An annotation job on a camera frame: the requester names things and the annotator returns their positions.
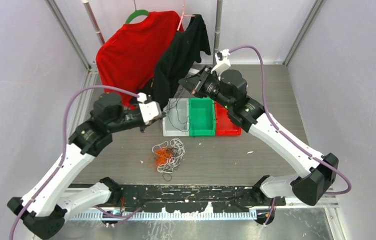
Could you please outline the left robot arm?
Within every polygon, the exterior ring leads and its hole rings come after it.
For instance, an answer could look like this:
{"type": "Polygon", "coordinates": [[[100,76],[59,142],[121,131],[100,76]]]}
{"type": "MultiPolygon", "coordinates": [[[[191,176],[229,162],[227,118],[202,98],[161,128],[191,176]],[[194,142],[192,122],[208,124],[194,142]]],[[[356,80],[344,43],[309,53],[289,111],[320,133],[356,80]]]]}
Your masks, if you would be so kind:
{"type": "Polygon", "coordinates": [[[122,187],[109,177],[91,187],[65,197],[63,194],[76,176],[112,142],[113,133],[139,128],[144,131],[163,118],[160,105],[140,93],[133,107],[125,107],[116,92],[106,92],[94,102],[90,118],[64,141],[61,156],[38,184],[22,197],[9,200],[8,208],[34,235],[48,240],[73,216],[89,208],[118,205],[122,187]]]}

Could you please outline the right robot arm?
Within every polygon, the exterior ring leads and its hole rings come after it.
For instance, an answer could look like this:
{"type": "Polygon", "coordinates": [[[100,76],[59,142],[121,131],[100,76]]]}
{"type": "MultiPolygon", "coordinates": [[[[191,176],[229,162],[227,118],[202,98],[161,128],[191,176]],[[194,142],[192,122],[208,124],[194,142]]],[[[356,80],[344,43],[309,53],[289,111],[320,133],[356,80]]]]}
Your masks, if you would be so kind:
{"type": "Polygon", "coordinates": [[[278,123],[261,103],[248,96],[247,81],[239,71],[229,69],[218,76],[206,66],[178,83],[193,96],[210,98],[226,108],[234,125],[262,140],[295,170],[292,175],[263,176],[253,187],[257,204],[264,206],[275,197],[295,196],[314,206],[335,181],[338,158],[313,150],[278,123]]]}

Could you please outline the white plastic bin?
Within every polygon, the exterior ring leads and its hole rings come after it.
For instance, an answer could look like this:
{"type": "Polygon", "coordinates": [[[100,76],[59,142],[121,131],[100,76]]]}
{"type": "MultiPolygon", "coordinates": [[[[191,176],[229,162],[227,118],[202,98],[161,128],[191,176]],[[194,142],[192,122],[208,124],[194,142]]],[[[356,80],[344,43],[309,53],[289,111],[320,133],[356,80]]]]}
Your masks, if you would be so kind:
{"type": "Polygon", "coordinates": [[[188,137],[189,99],[171,98],[164,108],[166,116],[163,118],[162,128],[165,137],[188,137]]]}

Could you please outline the green plastic bin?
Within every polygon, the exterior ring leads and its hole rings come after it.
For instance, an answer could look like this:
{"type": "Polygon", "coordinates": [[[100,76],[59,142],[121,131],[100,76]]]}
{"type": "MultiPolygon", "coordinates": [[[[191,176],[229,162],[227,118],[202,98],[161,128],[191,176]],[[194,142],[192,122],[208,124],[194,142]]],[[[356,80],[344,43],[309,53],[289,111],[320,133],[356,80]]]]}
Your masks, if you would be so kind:
{"type": "Polygon", "coordinates": [[[214,136],[216,132],[214,101],[210,98],[190,98],[189,123],[191,137],[214,136]]]}

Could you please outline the black t-shirt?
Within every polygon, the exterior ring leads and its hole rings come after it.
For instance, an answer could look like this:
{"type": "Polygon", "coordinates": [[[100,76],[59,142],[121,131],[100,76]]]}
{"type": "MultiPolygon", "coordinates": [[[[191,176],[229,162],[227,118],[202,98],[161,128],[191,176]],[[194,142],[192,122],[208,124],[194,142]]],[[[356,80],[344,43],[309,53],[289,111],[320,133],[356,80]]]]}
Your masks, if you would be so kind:
{"type": "Polygon", "coordinates": [[[206,24],[202,15],[195,14],[184,31],[175,33],[169,47],[156,63],[153,77],[140,92],[150,95],[163,110],[176,94],[178,81],[185,78],[195,62],[202,62],[201,52],[211,55],[206,24]]]}

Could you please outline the red plastic bin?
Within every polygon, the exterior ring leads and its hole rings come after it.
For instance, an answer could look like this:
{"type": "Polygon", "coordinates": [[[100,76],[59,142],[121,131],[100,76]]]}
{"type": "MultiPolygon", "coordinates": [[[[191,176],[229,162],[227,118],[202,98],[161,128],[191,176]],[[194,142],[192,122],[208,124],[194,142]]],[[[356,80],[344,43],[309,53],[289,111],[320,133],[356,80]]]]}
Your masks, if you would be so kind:
{"type": "Polygon", "coordinates": [[[227,115],[227,109],[217,102],[214,102],[216,131],[217,136],[240,136],[242,128],[231,122],[227,115]]]}

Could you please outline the white clothes rack stand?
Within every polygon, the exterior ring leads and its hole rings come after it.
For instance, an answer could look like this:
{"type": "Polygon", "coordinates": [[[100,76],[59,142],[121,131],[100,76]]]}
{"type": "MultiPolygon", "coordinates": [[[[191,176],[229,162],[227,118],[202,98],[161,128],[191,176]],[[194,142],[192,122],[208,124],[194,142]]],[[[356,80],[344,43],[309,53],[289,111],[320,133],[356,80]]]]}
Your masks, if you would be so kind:
{"type": "Polygon", "coordinates": [[[215,65],[215,53],[221,50],[221,29],[223,15],[223,0],[187,0],[185,10],[190,14],[202,15],[207,26],[210,42],[211,56],[202,53],[202,62],[195,63],[194,69],[200,69],[204,65],[215,65]]]}

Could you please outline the red t-shirt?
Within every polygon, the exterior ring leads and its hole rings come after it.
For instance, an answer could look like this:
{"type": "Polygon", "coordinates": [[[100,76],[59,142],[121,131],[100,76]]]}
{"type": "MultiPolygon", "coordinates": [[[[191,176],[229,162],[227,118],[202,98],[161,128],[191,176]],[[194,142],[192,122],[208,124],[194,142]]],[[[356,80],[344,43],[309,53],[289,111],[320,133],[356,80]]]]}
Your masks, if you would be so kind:
{"type": "Polygon", "coordinates": [[[153,77],[179,21],[180,16],[168,10],[151,11],[141,22],[124,24],[96,55],[102,84],[137,94],[153,77]]]}

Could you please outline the pink clothes hanger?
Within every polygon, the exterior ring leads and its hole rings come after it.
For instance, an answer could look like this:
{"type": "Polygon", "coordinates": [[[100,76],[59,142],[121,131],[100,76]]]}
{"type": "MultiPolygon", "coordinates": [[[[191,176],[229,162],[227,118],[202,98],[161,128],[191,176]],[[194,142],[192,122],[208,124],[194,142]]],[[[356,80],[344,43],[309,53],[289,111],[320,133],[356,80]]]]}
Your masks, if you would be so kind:
{"type": "Polygon", "coordinates": [[[179,20],[179,24],[178,24],[178,27],[177,27],[177,31],[181,30],[182,22],[183,22],[183,19],[185,17],[195,17],[194,14],[185,14],[185,11],[186,11],[185,6],[186,6],[186,0],[183,0],[182,12],[181,12],[181,15],[180,15],[180,20],[179,20]]]}

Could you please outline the green clothes hanger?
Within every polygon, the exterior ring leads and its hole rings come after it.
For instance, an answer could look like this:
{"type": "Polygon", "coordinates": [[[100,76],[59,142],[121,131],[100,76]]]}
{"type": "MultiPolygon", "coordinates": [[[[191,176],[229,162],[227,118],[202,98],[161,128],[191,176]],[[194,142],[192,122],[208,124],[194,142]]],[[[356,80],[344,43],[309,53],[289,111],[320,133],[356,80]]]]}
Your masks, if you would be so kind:
{"type": "Polygon", "coordinates": [[[126,19],[125,24],[130,24],[132,20],[140,16],[148,16],[149,12],[145,9],[138,9],[133,11],[126,19]]]}

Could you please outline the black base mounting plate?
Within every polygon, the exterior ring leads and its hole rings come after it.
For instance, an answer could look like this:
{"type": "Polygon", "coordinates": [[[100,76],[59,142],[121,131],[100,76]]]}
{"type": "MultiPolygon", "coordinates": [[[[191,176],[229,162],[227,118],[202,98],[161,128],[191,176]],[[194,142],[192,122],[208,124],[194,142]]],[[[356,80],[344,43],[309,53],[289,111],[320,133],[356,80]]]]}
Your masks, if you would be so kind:
{"type": "Polygon", "coordinates": [[[267,209],[271,200],[244,185],[146,185],[124,184],[119,196],[100,205],[132,212],[202,213],[211,205],[213,213],[243,213],[254,207],[267,209]]]}

